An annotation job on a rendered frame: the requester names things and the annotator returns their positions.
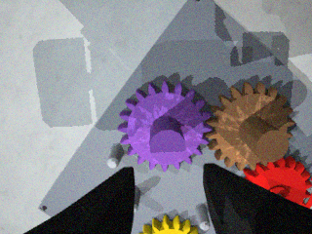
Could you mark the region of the grey board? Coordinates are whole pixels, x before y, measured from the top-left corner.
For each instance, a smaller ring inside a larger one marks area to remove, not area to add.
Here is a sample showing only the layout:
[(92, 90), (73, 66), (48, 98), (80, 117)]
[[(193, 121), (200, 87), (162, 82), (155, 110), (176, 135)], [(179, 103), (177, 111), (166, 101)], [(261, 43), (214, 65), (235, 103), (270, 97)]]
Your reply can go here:
[(182, 94), (194, 89), (191, 101), (203, 98), (205, 102), (199, 110), (208, 110), (211, 117), (215, 114), (210, 105), (222, 106), (218, 95), (231, 98), (231, 87), (239, 93), (242, 93), (245, 82), (251, 83), (253, 88), (257, 82), (264, 83), (265, 91), (270, 86), (276, 87), (277, 97), (284, 95), (288, 98), (282, 106), (292, 109), (286, 117), (295, 121), (288, 127), (292, 136), (284, 159), (290, 156), (300, 161), (312, 176), (311, 90), (215, 1), (187, 0), (98, 118), (38, 210), (54, 217), (114, 173), (133, 167), (136, 172), (136, 205), (130, 234), (143, 234), (144, 225), (153, 226), (153, 218), (163, 222), (164, 215), (171, 222), (177, 215), (180, 222), (190, 219), (191, 227), (196, 226), (198, 234), (215, 234), (204, 191), (204, 164), (221, 165), (243, 178), (245, 172), (238, 171), (235, 163), (226, 167), (225, 159), (217, 161), (215, 151), (206, 144), (199, 144), (202, 156), (192, 153), (191, 165), (180, 161), (179, 171), (173, 164), (168, 165), (165, 172), (160, 164), (149, 171), (147, 160), (138, 164), (137, 153), (128, 155), (132, 144), (121, 143), (127, 133), (120, 132), (118, 126), (129, 121), (120, 113), (132, 110), (126, 100), (133, 98), (137, 101), (137, 89), (147, 95), (148, 82), (160, 91), (164, 79), (167, 79), (169, 91), (178, 82), (182, 83)]

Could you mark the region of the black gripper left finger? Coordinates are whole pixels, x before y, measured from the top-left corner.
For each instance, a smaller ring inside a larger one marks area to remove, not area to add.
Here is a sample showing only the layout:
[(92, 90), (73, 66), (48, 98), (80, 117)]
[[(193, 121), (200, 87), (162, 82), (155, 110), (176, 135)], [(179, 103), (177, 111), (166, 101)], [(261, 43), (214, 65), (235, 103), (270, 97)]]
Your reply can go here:
[(77, 203), (24, 234), (130, 234), (136, 205), (136, 172), (122, 168)]

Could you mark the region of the brown gear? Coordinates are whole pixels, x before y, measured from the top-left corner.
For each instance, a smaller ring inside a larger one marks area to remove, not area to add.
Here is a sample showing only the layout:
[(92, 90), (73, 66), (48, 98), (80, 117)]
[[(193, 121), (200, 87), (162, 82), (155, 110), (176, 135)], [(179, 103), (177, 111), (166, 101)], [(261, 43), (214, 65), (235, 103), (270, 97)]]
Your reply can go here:
[(292, 118), (286, 117), (292, 109), (285, 105), (287, 97), (277, 97), (276, 87), (264, 83), (243, 83), (242, 93), (231, 87), (231, 98), (218, 95), (222, 106), (210, 105), (215, 117), (208, 117), (210, 132), (204, 136), (211, 139), (207, 144), (215, 151), (215, 159), (225, 159), (226, 167), (235, 163), (238, 171), (249, 164), (251, 171), (256, 163), (266, 167), (266, 163), (276, 163), (289, 151), (288, 127), (295, 124)]

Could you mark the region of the red gear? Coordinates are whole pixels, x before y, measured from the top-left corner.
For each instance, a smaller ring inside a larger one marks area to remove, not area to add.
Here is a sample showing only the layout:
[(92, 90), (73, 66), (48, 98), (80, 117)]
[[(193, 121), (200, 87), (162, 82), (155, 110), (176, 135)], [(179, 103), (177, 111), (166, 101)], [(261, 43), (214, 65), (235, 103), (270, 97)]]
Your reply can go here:
[(307, 207), (303, 200), (311, 198), (311, 192), (307, 191), (312, 187), (308, 179), (311, 175), (304, 169), (304, 165), (300, 161), (295, 161), (293, 157), (289, 156), (286, 160), (282, 157), (276, 163), (266, 163), (266, 167), (256, 163), (254, 171), (244, 168), (243, 172), (246, 180), (262, 188), (268, 188), (270, 192), (280, 194), (290, 202)]

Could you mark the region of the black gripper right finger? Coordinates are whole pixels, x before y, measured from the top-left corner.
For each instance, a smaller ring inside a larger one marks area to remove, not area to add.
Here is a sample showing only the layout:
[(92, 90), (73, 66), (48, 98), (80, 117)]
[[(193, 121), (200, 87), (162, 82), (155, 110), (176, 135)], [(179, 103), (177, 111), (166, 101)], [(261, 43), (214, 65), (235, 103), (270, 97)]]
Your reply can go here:
[(312, 234), (312, 208), (204, 164), (203, 184), (215, 234)]

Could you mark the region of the purple gear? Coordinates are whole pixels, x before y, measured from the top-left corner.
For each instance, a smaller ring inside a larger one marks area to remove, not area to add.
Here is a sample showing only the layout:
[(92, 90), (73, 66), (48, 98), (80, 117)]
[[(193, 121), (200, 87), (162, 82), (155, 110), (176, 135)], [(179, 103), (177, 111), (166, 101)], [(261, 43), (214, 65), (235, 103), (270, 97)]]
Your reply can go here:
[(131, 110), (122, 110), (120, 116), (124, 122), (118, 126), (120, 132), (127, 133), (121, 139), (122, 144), (132, 144), (128, 155), (139, 155), (138, 164), (148, 161), (149, 171), (160, 164), (165, 172), (168, 165), (179, 171), (180, 161), (192, 164), (191, 155), (202, 156), (199, 144), (210, 141), (203, 133), (210, 132), (208, 110), (199, 110), (204, 105), (203, 98), (194, 98), (195, 90), (182, 94), (182, 83), (178, 82), (169, 91), (167, 79), (157, 91), (152, 82), (148, 82), (148, 94), (136, 89), (135, 101), (128, 98), (126, 104)]

